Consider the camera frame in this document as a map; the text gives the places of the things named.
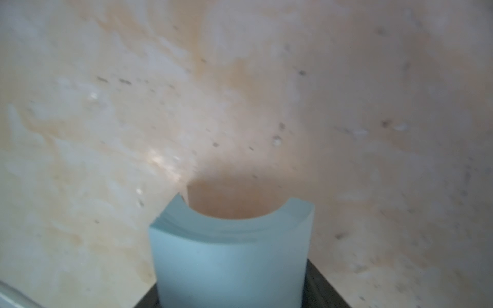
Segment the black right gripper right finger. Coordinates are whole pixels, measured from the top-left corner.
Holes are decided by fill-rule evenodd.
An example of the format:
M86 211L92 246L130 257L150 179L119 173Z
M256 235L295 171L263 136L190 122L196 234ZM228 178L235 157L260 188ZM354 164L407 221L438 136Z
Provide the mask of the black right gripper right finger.
M306 265L302 308L350 308L309 259Z

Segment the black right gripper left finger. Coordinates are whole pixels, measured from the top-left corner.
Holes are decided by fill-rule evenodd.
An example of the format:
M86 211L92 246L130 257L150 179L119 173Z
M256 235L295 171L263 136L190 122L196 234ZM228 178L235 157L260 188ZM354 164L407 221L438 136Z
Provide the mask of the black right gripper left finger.
M156 284L148 290L134 308L161 308Z

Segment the blue sticky note pad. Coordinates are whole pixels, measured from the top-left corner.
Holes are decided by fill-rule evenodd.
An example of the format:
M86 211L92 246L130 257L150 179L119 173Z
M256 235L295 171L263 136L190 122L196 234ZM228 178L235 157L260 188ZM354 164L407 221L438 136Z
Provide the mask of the blue sticky note pad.
M175 196L149 228L160 304L300 307L314 213L290 198L257 218L213 218Z

